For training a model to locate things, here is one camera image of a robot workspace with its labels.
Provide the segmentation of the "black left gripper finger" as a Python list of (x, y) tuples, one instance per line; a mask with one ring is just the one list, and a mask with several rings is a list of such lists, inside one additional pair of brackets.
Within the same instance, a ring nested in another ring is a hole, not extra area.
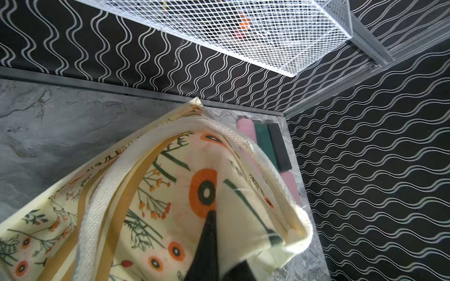
[(200, 241), (185, 281), (255, 281), (247, 261), (237, 264), (222, 277), (219, 276), (218, 235), (216, 211), (207, 213)]

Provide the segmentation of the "cream canvas tote bag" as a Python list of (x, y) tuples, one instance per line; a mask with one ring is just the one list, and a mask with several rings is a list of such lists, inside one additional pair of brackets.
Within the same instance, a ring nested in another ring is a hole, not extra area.
[(219, 276), (263, 281), (313, 227), (261, 148), (198, 99), (119, 141), (1, 224), (1, 279), (184, 281), (209, 211)]

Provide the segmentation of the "black pencil case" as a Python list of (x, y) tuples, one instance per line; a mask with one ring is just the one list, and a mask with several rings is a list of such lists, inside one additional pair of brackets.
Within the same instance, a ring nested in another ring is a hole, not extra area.
[(292, 164), (289, 160), (289, 155), (282, 137), (280, 126), (276, 123), (269, 123), (267, 127), (270, 133), (279, 172), (283, 173), (291, 170)]

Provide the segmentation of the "dark green pencil case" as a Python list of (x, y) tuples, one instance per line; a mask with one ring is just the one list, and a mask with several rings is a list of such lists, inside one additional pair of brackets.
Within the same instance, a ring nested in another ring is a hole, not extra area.
[(272, 164), (278, 170), (278, 163), (275, 157), (275, 152), (267, 124), (263, 124), (262, 122), (256, 120), (253, 121), (253, 124), (258, 146), (267, 155), (269, 160), (271, 160)]

